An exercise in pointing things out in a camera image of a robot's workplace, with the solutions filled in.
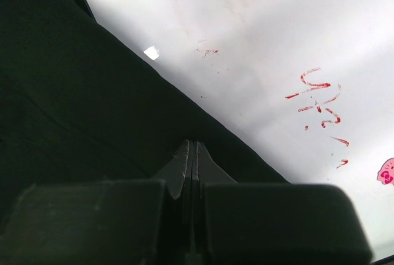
dark green fabric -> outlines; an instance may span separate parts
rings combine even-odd
[[[237,181],[285,182],[71,0],[0,9],[0,213],[32,183],[149,177],[184,139]]]

hello kitty sticker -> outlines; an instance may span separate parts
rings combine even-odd
[[[387,160],[377,173],[377,180],[383,185],[393,184],[394,186],[394,158]]]

black cloth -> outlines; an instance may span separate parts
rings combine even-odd
[[[0,214],[32,183],[150,177],[184,139],[239,182],[286,182],[72,0],[0,9]]]

white surface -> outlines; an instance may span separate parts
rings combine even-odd
[[[394,157],[394,0],[87,1],[99,24],[286,179],[341,187],[374,259],[394,254],[394,185],[377,180]],[[151,46],[155,61],[143,53]],[[286,99],[316,87],[300,80],[316,67],[305,80],[331,87]],[[315,101],[322,113],[298,112]],[[341,122],[323,128],[336,120],[325,108]]]

pink cartoon sticker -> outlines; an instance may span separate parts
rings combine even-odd
[[[382,182],[383,185],[394,185],[394,158],[390,158],[383,164],[377,173],[377,180]]]

